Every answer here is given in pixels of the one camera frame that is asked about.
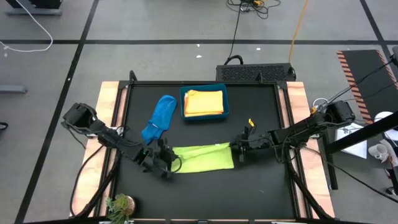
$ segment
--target lime green cloth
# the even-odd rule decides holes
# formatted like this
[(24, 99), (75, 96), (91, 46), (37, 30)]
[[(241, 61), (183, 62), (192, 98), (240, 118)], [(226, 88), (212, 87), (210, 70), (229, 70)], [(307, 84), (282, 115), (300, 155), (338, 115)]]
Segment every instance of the lime green cloth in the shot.
[[(234, 168), (229, 142), (209, 146), (173, 147), (173, 151), (182, 161), (178, 174)], [(179, 167), (180, 161), (174, 160), (172, 171)]]

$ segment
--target potted plant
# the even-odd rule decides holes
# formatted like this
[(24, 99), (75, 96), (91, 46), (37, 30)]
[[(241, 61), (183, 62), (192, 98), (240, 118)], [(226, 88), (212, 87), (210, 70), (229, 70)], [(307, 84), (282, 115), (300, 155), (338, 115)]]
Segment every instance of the potted plant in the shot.
[(117, 195), (113, 201), (108, 198), (106, 206), (109, 210), (108, 218), (112, 221), (112, 224), (123, 224), (124, 221), (128, 221), (136, 207), (134, 200), (124, 194)]

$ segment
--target yellow cloth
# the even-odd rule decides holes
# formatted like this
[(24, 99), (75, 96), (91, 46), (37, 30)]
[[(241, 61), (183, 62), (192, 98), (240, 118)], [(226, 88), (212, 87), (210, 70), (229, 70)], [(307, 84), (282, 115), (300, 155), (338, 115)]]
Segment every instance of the yellow cloth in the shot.
[[(173, 151), (182, 161), (178, 174), (234, 168), (229, 142), (209, 146), (173, 147)], [(174, 160), (171, 170), (175, 171), (179, 167), (180, 161)]]
[(222, 114), (224, 112), (223, 92), (221, 90), (190, 90), (185, 94), (184, 102), (184, 115), (186, 117)]

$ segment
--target concrete floor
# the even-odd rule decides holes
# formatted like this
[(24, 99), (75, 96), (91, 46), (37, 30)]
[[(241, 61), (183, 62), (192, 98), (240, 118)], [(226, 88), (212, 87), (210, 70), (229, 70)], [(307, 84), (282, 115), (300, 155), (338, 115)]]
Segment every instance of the concrete floor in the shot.
[[(5, 52), (0, 50), (0, 83), (25, 85), (29, 89), (26, 95), (0, 95), (0, 105), (3, 105), (0, 120), (10, 124), (7, 131), (0, 133), (1, 223), (15, 220), (93, 2), (64, 0), (61, 17), (36, 17), (55, 40), (76, 40), (76, 44), (54, 44), (47, 52), (31, 54), (7, 50), (7, 57), (3, 57)], [(395, 12), (398, 2), (366, 2), (383, 38), (398, 41), (398, 15)], [(242, 14), (236, 38), (290, 40), (303, 3), (304, 0), (283, 0), (279, 7), (270, 9), (265, 21), (252, 13)], [(9, 9), (7, 2), (1, 1), (0, 11), (6, 9)], [(231, 46), (203, 44), (201, 40), (232, 39), (236, 17), (236, 12), (229, 10), (222, 0), (99, 0), (88, 40), (197, 40), (197, 43), (84, 45), (70, 80), (62, 114), (74, 102), (95, 105), (101, 82), (126, 80), (130, 69), (139, 80), (214, 80), (215, 68), (224, 63)], [(0, 13), (0, 29), (0, 40), (47, 39), (27, 16)], [(377, 40), (359, 0), (310, 1), (297, 38)], [(305, 84), (308, 102), (312, 103), (318, 97), (329, 98), (348, 86), (336, 56), (337, 50), (377, 49), (382, 52), (380, 43), (336, 45), (331, 41), (324, 45), (296, 45), (292, 65), (297, 80)], [(18, 49), (45, 47), (11, 46)], [(242, 55), (246, 63), (280, 63), (287, 61), (289, 47), (284, 44), (238, 44), (234, 53)], [(352, 98), (351, 93), (341, 97), (345, 98)], [(356, 105), (351, 106), (358, 114)], [(81, 146), (58, 125), (25, 222), (68, 217), (68, 202), (83, 153)], [(338, 154), (335, 161), (379, 190), (391, 184), (382, 170), (358, 167), (350, 155)], [(338, 218), (395, 223), (398, 219), (395, 204), (340, 172), (337, 176), (340, 189), (332, 191), (331, 197)]]

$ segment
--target wooden table edge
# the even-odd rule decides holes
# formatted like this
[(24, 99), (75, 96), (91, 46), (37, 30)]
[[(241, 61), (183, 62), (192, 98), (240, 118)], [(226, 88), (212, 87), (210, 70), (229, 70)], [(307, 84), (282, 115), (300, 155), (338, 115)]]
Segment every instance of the wooden table edge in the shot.
[[(118, 93), (118, 86), (119, 82), (103, 82), (101, 85), (101, 90), (99, 92), (96, 111), (99, 119), (104, 121), (107, 126), (111, 126), (113, 111), (116, 104), (116, 95)], [(287, 88), (293, 119), (294, 122), (297, 123), (310, 115), (304, 84), (302, 82), (287, 82)], [(127, 90), (124, 88), (122, 90), (122, 95), (120, 98), (121, 101), (119, 105), (116, 126), (120, 126), (122, 122), (126, 93)], [(282, 116), (285, 121), (285, 126), (287, 126), (289, 125), (289, 122), (287, 118), (287, 108), (285, 105), (282, 90), (279, 90), (279, 97), (282, 107)], [(85, 161), (87, 157), (92, 155), (92, 153), (97, 150), (99, 145), (100, 144), (97, 142), (96, 139), (89, 139), (87, 142), (86, 152), (83, 161)], [(309, 140), (307, 146), (312, 149), (318, 150), (317, 141), (314, 139)], [(115, 151), (111, 153), (111, 159), (109, 160), (110, 165), (108, 166), (109, 168), (112, 166), (114, 154)], [(317, 202), (322, 206), (322, 208), (327, 212), (327, 214), (334, 217), (335, 214), (333, 211), (333, 206), (331, 203), (321, 158), (318, 154), (306, 150), (301, 150), (300, 155), (302, 158), (305, 180), (309, 191), (315, 197)], [(72, 203), (72, 208), (75, 213), (78, 213), (84, 208), (84, 206), (93, 196), (95, 191), (98, 189), (104, 164), (104, 158), (105, 149), (102, 149), (101, 152), (95, 155), (95, 157), (93, 157), (92, 160), (87, 163), (86, 167), (81, 172), (81, 176), (79, 178)], [(301, 217), (307, 217), (305, 213), (303, 196), (297, 186), (296, 192)], [(105, 200), (109, 197), (109, 194), (110, 187), (108, 186), (101, 201), (101, 207), (99, 211), (100, 215), (106, 214)]]

